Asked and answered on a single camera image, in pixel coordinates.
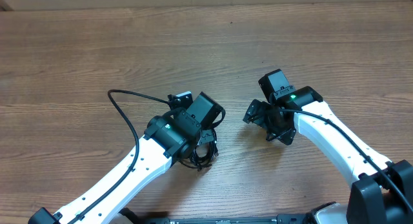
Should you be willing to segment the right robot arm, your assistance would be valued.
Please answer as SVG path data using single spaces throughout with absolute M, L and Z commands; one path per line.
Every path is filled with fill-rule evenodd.
M 332 162 L 350 187 L 347 204 L 326 203 L 306 214 L 280 214 L 277 223 L 412 223 L 412 165 L 397 163 L 355 135 L 312 87 L 295 89 L 282 70 L 258 81 L 266 99 L 243 118 L 290 145 L 301 134 Z

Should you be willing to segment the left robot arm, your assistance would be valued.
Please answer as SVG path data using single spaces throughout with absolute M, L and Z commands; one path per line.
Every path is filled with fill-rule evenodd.
M 225 109 L 205 93 L 168 95 L 170 110 L 153 117 L 142 137 L 130 127 L 135 145 L 92 188 L 55 213 L 39 209 L 28 224 L 111 223 L 120 211 L 151 181 L 175 162 L 192 158 L 196 147 L 216 144 L 215 128 Z

